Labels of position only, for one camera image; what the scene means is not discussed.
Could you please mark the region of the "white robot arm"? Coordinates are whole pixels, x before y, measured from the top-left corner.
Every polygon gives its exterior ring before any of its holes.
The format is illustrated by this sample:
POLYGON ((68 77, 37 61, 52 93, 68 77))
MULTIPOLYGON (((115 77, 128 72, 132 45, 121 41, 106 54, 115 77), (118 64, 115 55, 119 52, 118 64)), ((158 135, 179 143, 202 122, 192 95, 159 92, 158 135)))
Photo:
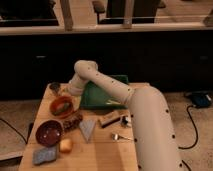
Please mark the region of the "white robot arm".
POLYGON ((91 81, 129 109, 137 164, 143 171, 184 171, 169 107, 157 88, 132 88, 99 72, 95 61, 78 60, 74 71, 68 83, 71 95, 82 95, 91 81))

